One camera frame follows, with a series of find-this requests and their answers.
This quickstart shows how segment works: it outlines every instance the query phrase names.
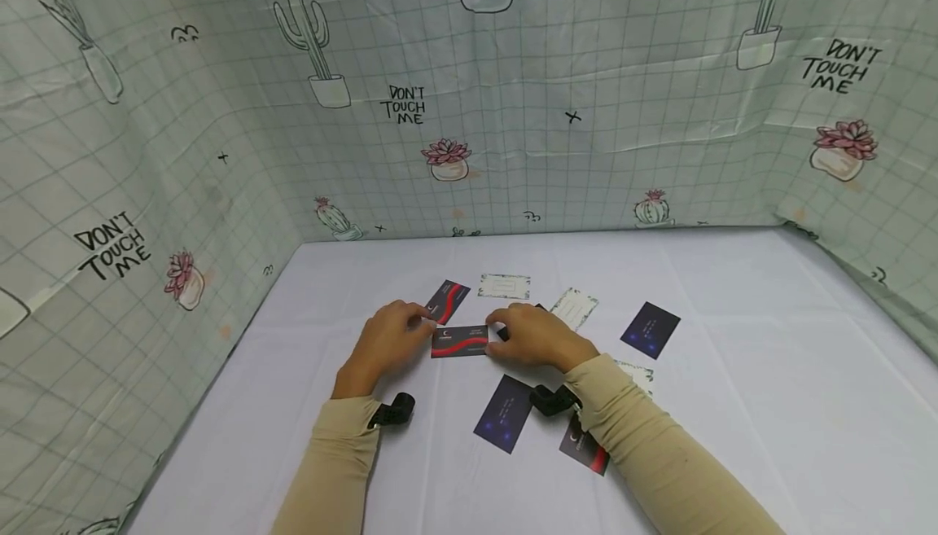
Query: pink succulent illustration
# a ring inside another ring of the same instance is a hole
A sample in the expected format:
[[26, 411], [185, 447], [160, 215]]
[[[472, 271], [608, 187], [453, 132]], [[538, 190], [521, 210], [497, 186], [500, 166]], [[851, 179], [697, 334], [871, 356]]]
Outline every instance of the pink succulent illustration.
[[471, 151], [464, 144], [458, 144], [455, 140], [440, 138], [438, 142], [430, 145], [430, 150], [420, 151], [427, 157], [427, 164], [449, 164], [458, 163], [460, 160], [469, 158]]
[[652, 189], [652, 190], [649, 190], [648, 193], [646, 193], [646, 201], [658, 201], [663, 196], [664, 196], [664, 191], [662, 191], [661, 189]]
[[174, 300], [179, 300], [186, 283], [192, 278], [192, 252], [185, 249], [179, 253], [174, 253], [170, 257], [170, 268], [166, 270], [166, 276], [170, 277], [170, 282], [163, 287], [163, 292], [172, 293]]
[[835, 128], [819, 126], [820, 138], [814, 145], [820, 148], [835, 148], [844, 151], [857, 160], [872, 160], [876, 158], [874, 149], [877, 147], [874, 133], [863, 120], [839, 121]]

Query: fabric backdrop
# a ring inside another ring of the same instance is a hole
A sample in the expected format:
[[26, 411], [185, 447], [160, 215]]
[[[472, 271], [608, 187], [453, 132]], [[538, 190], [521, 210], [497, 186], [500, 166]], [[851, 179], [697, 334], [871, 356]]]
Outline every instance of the fabric backdrop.
[[781, 226], [938, 358], [938, 0], [2, 0], [0, 533], [114, 533], [304, 241]]

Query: grid patterned fabric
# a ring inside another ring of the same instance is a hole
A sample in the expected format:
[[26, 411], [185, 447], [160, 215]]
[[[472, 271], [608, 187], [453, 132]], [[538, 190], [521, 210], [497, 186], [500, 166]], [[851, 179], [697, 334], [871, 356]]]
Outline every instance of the grid patterned fabric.
[[0, 0], [0, 533], [116, 533], [303, 241], [785, 224], [938, 360], [936, 39], [938, 0]]

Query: beige long sleeve shirt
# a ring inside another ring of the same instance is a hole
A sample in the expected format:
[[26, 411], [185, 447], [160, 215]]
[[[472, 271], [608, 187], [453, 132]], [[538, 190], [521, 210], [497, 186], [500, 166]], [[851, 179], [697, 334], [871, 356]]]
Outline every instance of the beige long sleeve shirt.
[[[759, 503], [609, 355], [566, 375], [582, 401], [581, 425], [609, 451], [651, 522], [664, 535], [777, 535]], [[271, 535], [359, 535], [378, 447], [366, 429], [379, 403], [327, 401]]]

